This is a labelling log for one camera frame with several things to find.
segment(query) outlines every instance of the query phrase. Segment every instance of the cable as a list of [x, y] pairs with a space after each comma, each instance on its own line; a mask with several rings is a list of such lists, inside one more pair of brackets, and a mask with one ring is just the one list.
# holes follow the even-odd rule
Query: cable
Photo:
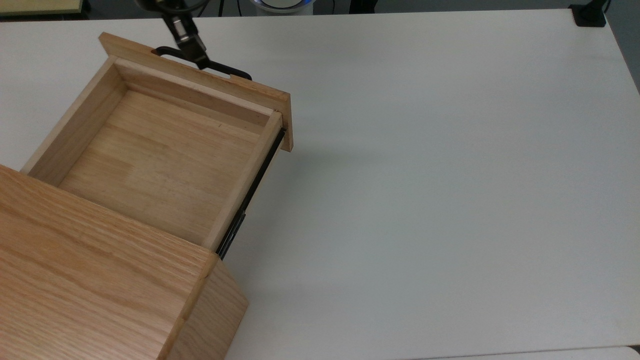
[[211, 0], [207, 0], [207, 2], [204, 4], [202, 9], [200, 9], [200, 12], [198, 13], [198, 17], [202, 16], [202, 13], [204, 13], [204, 10], [207, 8], [207, 5], [209, 4], [209, 1], [211, 1]]
[[220, 0], [220, 6], [218, 7], [218, 17], [222, 17], [222, 10], [225, 8], [225, 0]]
[[160, 8], [160, 10], [162, 10], [163, 12], [170, 13], [170, 14], [172, 14], [172, 15], [184, 15], [184, 14], [186, 14], [186, 13], [190, 13], [190, 12], [192, 12], [193, 10], [198, 9], [199, 7], [201, 7], [201, 6], [203, 6], [204, 4], [206, 4], [208, 1], [209, 1], [209, 0], [202, 0], [202, 1], [200, 1], [199, 3], [197, 3], [196, 5], [193, 5], [193, 6], [187, 6], [187, 7], [186, 7], [186, 8], [184, 8], [184, 9], [172, 9], [172, 8], [170, 8], [170, 7], [166, 6], [166, 5], [164, 4], [164, 1], [158, 1], [158, 2], [156, 2], [156, 6], [157, 6], [158, 8]]

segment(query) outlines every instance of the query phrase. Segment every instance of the black object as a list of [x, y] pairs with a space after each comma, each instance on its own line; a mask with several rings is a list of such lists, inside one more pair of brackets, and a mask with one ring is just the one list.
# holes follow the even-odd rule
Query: black object
[[592, 0], [587, 5], [569, 5], [575, 24], [583, 28], [604, 28], [607, 20], [602, 7], [606, 2], [607, 0]]
[[193, 22], [191, 12], [207, 4], [201, 0], [198, 4], [187, 7], [184, 0], [135, 0], [136, 4], [151, 12], [159, 12], [175, 43], [182, 51], [185, 60], [198, 65], [199, 69], [209, 67], [207, 48], [198, 35], [198, 28]]
[[[168, 47], [168, 46], [161, 46], [161, 47], [157, 47], [154, 50], [154, 54], [158, 55], [158, 56], [162, 56], [162, 55], [170, 55], [173, 56], [175, 58], [178, 59], [183, 59], [183, 60], [187, 60], [189, 61], [189, 59], [187, 59], [186, 56], [184, 56], [184, 53], [178, 49], [174, 49], [172, 47]], [[236, 68], [233, 68], [231, 66], [226, 66], [225, 64], [221, 64], [221, 63], [216, 63], [215, 61], [209, 60], [209, 58], [207, 58], [207, 63], [201, 63], [198, 64], [198, 67], [202, 70], [202, 69], [212, 69], [215, 71], [219, 71], [222, 72], [224, 74], [227, 75], [235, 75], [238, 76], [240, 78], [245, 78], [247, 80], [252, 80], [251, 75], [249, 75], [248, 73], [242, 71], [242, 70], [238, 70]]]
[[284, 138], [284, 134], [286, 132], [287, 130], [283, 127], [280, 129], [278, 135], [276, 135], [276, 140], [273, 142], [273, 145], [269, 149], [267, 156], [264, 158], [264, 161], [262, 162], [258, 173], [255, 175], [255, 178], [253, 179], [253, 182], [249, 187], [249, 191], [247, 191], [242, 204], [240, 204], [240, 208], [238, 208], [238, 211], [236, 211], [236, 215], [234, 215], [233, 220], [231, 220], [231, 224], [229, 225], [229, 228], [225, 233], [225, 237], [222, 238], [222, 241], [220, 242], [220, 245], [216, 250], [216, 254], [220, 257], [220, 259], [224, 259], [225, 255], [227, 255], [227, 251], [229, 250], [231, 243], [234, 241], [236, 233], [238, 232], [238, 229], [240, 229], [240, 225], [242, 225], [244, 221], [244, 218], [246, 216], [245, 211], [249, 206], [249, 202], [251, 202], [251, 198], [253, 197], [253, 194], [255, 194], [258, 185], [260, 185], [260, 181], [262, 180], [262, 177], [264, 177], [264, 173], [267, 171], [271, 160], [273, 160], [273, 156], [276, 154], [276, 151], [278, 151], [280, 142], [282, 142], [282, 139]]
[[375, 13], [378, 0], [351, 0], [349, 13]]
[[225, 9], [225, 0], [220, 0], [220, 5], [218, 6], [218, 17], [222, 17], [222, 10]]

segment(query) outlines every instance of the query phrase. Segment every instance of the drawer handle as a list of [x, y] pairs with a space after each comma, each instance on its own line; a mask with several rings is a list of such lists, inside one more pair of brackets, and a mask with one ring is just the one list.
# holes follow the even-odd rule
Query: drawer handle
[[[174, 58], [187, 60], [186, 56], [184, 56], [182, 51], [180, 51], [178, 49], [174, 49], [172, 47], [168, 47], [168, 46], [156, 47], [156, 49], [153, 50], [153, 53], [158, 55], [158, 56], [169, 55], [169, 56], [173, 56]], [[215, 71], [222, 72], [223, 74], [235, 75], [235, 76], [238, 76], [240, 78], [245, 78], [247, 80], [252, 80], [251, 75], [249, 75], [248, 73], [246, 73], [246, 72], [244, 72], [242, 70], [238, 70], [236, 68], [233, 68], [231, 66], [226, 66], [225, 64], [216, 63], [215, 61], [212, 61], [212, 60], [209, 60], [209, 64], [207, 66], [205, 66], [205, 67], [208, 67], [209, 69], [212, 69], [212, 70], [215, 70]]]

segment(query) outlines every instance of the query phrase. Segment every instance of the white table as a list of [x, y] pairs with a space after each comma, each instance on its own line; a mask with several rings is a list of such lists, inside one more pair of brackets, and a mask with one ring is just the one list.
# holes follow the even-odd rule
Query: white table
[[[640, 97], [608, 27], [568, 10], [197, 24], [294, 112], [294, 152], [225, 261], [251, 302], [228, 359], [640, 343]], [[101, 31], [172, 44], [160, 20], [0, 24], [0, 163], [20, 168], [92, 77]]]

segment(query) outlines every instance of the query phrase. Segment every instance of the wooden drawer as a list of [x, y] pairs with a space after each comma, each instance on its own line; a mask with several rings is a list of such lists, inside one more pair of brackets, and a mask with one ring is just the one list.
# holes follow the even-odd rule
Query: wooden drawer
[[220, 258], [289, 94], [109, 34], [21, 173], [0, 165], [0, 358], [222, 359], [247, 301]]
[[265, 160], [291, 150], [289, 94], [100, 41], [108, 60], [21, 172], [219, 249]]

